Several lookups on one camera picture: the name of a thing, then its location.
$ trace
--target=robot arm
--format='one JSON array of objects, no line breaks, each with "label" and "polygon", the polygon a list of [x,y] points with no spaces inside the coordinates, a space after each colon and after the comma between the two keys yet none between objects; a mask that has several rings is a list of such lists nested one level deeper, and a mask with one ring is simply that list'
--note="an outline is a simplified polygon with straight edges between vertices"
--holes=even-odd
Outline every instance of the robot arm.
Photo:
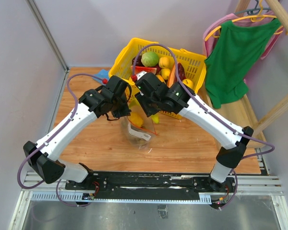
[{"label": "robot arm", "polygon": [[[59,159],[65,147],[83,130],[88,124],[94,122],[101,115],[112,112],[115,118],[130,115],[127,105],[125,90],[129,86],[127,82],[117,76],[112,76],[106,86],[96,90],[88,90],[79,99],[75,116],[71,119],[71,113],[67,115],[50,133],[34,144],[28,141],[24,145],[26,156],[38,147],[45,145],[28,161],[29,165],[45,180],[47,184],[58,179],[75,181],[81,188],[89,188],[93,180],[93,171],[85,165],[73,164]],[[213,170],[210,173],[210,185],[213,189],[220,187],[229,172],[235,168],[242,159],[248,144],[248,139],[233,133],[227,127],[221,125],[210,114],[201,108],[178,82],[168,88],[154,74],[141,72],[137,75],[136,86],[140,93],[135,97],[147,116],[159,111],[174,112],[198,124],[204,130],[215,137],[223,146],[218,153]],[[252,129],[242,128],[223,118],[217,112],[205,105],[208,111],[214,113],[238,132],[248,136],[252,135]],[[49,143],[47,140],[56,133],[65,122],[71,121]]]},{"label": "robot arm", "polygon": [[[75,116],[68,114],[51,132],[35,143],[28,141],[24,145],[25,155],[45,145],[28,161],[29,165],[45,180],[47,184],[58,179],[67,179],[79,183],[81,187],[92,184],[89,180],[93,172],[85,165],[74,164],[59,159],[66,146],[90,123],[102,115],[108,118],[112,112],[115,118],[130,115],[125,90],[128,83],[117,76],[113,76],[106,86],[96,90],[88,90],[79,99]],[[59,133],[57,131],[70,122]],[[47,143],[49,137],[57,135]]]},{"label": "robot arm", "polygon": [[[204,105],[205,109],[203,109],[186,93],[178,82],[168,88],[153,73],[141,72],[136,75],[135,85],[140,90],[140,93],[137,93],[135,97],[147,116],[151,116],[161,110],[179,114],[198,124],[221,143],[223,147],[220,149],[216,157],[217,162],[210,173],[210,184],[212,188],[217,189],[225,181],[230,171],[237,167],[246,151],[249,139],[241,137],[238,133],[252,136],[253,130],[250,127],[242,128],[226,120],[206,105],[189,88],[189,91],[200,104]],[[233,133],[212,117],[211,113],[237,132]]]}]

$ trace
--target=clothes hanger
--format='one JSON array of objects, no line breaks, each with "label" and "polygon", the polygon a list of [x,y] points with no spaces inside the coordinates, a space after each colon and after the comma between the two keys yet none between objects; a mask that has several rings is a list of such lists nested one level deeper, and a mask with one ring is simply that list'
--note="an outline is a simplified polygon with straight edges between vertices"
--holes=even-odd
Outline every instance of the clothes hanger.
[{"label": "clothes hanger", "polygon": [[[258,15],[250,15],[250,16],[244,16],[244,17],[241,17],[241,18],[237,18],[237,19],[234,19],[232,20],[232,22],[237,22],[237,21],[240,21],[242,19],[247,19],[247,18],[250,18],[252,22],[259,22],[261,20],[263,20],[264,18],[276,18],[276,16],[274,15],[262,15],[261,12],[264,10],[264,7],[262,5],[262,1],[263,0],[260,0],[259,1],[259,5],[260,5],[260,11],[259,11],[259,14]],[[214,38],[218,38],[219,36],[218,35],[214,35],[216,31],[219,31],[221,29],[221,26],[218,26],[216,27],[214,30],[212,30],[206,37],[205,37],[205,42],[212,36]],[[283,31],[280,31],[280,32],[275,32],[274,34],[277,35],[277,34],[280,34],[282,33]]]},{"label": "clothes hanger", "polygon": [[[257,15],[260,12],[261,8],[258,8],[258,4],[259,4],[259,0],[255,0],[256,1],[256,5],[254,7],[254,9],[247,9],[247,10],[243,10],[243,11],[239,11],[239,12],[235,12],[235,15],[237,14],[241,14],[241,13],[247,13],[248,15]],[[263,8],[264,11],[269,12],[271,9],[270,8]]]}]

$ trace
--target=lemon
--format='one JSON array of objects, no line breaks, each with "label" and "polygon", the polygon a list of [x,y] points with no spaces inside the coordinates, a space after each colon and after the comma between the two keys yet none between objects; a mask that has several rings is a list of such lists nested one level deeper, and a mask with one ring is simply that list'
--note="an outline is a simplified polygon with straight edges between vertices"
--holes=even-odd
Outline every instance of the lemon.
[{"label": "lemon", "polygon": [[150,118],[152,118],[155,124],[159,124],[159,114],[151,115]]},{"label": "lemon", "polygon": [[194,87],[194,84],[190,79],[184,79],[184,80],[182,80],[182,83],[184,83],[186,86],[188,86],[191,89],[193,89],[193,87]]},{"label": "lemon", "polygon": [[170,73],[171,73],[170,69],[162,69],[161,70],[161,76],[164,80],[168,80]]},{"label": "lemon", "polygon": [[144,121],[141,116],[136,112],[131,112],[129,120],[137,127],[142,127]]},{"label": "lemon", "polygon": [[169,68],[169,58],[168,57],[161,57],[159,59],[159,66],[160,68],[164,69],[164,68]]}]

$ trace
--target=yellow basket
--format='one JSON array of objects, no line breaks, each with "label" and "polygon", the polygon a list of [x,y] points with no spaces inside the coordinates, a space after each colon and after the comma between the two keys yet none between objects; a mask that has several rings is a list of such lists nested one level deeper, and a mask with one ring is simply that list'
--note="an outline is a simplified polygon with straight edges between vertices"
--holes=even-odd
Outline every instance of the yellow basket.
[{"label": "yellow basket", "polygon": [[[116,75],[122,79],[125,79],[131,85],[132,87],[131,98],[134,98],[134,95],[136,95],[139,92],[139,89],[135,86],[134,82],[128,80],[129,77],[132,75],[132,71],[130,69],[130,66],[132,65],[132,59],[137,55],[140,49],[152,43],[158,43],[158,42],[150,42],[136,37],[131,39],[128,45],[120,52],[120,54],[118,55],[118,57],[114,62],[113,67],[109,71],[109,77]],[[204,63],[206,56],[192,53],[185,49],[177,50],[170,48],[170,50],[173,51],[173,53],[177,58],[177,61],[180,62],[184,67],[186,78],[193,81],[194,83],[193,90],[195,91],[195,93],[197,93],[198,90],[203,85],[206,76],[206,66]],[[151,46],[145,49],[142,52],[142,54],[148,51],[154,51],[155,53],[158,54],[159,58],[164,56],[171,57],[171,54],[160,46]],[[170,66],[173,66],[173,64],[174,59],[170,58]],[[126,90],[126,94],[127,97],[130,94],[128,89]],[[175,117],[177,119],[181,119],[180,115],[176,115],[174,113],[168,113],[168,112],[162,112],[162,113]]]}]

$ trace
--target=wooden table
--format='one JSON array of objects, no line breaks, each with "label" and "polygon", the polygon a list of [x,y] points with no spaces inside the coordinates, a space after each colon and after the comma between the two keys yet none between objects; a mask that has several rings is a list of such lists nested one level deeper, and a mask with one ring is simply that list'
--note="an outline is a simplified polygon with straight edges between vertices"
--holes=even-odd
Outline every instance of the wooden table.
[{"label": "wooden table", "polygon": [[[96,74],[102,68],[72,68],[75,73]],[[79,76],[71,80],[71,89],[79,98],[86,90],[99,86],[95,80]],[[72,109],[74,100],[64,90],[55,125]],[[214,138],[193,122],[160,114],[155,126],[159,135],[149,148],[133,147],[120,128],[120,121],[107,121],[100,117],[87,126],[64,150],[61,158],[74,163],[84,163],[95,171],[209,173],[216,162]],[[254,149],[247,149],[247,154]],[[243,160],[237,173],[259,174],[256,157]]]}]

